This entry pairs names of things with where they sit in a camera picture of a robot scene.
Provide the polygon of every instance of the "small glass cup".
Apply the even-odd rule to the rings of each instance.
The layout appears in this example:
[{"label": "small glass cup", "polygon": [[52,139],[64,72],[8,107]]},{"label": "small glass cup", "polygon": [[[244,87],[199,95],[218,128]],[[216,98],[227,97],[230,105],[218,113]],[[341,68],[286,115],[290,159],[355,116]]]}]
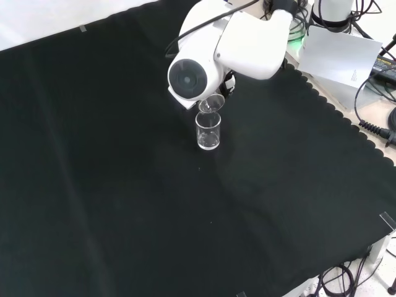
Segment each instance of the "small glass cup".
[{"label": "small glass cup", "polygon": [[222,94],[214,93],[205,100],[202,100],[198,105],[198,109],[203,113],[214,113],[219,111],[219,109],[223,107],[224,103],[224,96]]},{"label": "small glass cup", "polygon": [[220,144],[220,123],[218,113],[198,113],[196,116],[197,142],[203,150],[214,150]]}]

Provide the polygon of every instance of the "black tablecloth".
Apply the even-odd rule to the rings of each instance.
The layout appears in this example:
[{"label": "black tablecloth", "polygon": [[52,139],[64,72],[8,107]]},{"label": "black tablecloth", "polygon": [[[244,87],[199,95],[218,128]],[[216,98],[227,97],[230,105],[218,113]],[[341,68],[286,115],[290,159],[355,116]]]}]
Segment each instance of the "black tablecloth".
[{"label": "black tablecloth", "polygon": [[279,297],[390,231],[393,163],[291,66],[197,147],[164,59],[192,4],[0,53],[1,296]]}]

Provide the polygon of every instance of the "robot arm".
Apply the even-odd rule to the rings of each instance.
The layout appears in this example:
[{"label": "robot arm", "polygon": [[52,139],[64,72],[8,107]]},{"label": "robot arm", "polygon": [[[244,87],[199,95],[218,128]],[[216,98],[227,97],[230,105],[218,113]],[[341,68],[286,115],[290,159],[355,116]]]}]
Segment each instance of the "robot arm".
[{"label": "robot arm", "polygon": [[[223,0],[198,2],[180,35],[232,8]],[[187,107],[215,92],[231,69],[269,79],[285,57],[292,20],[292,14],[281,9],[269,21],[239,11],[192,32],[179,40],[179,53],[168,70],[170,93]]]}]

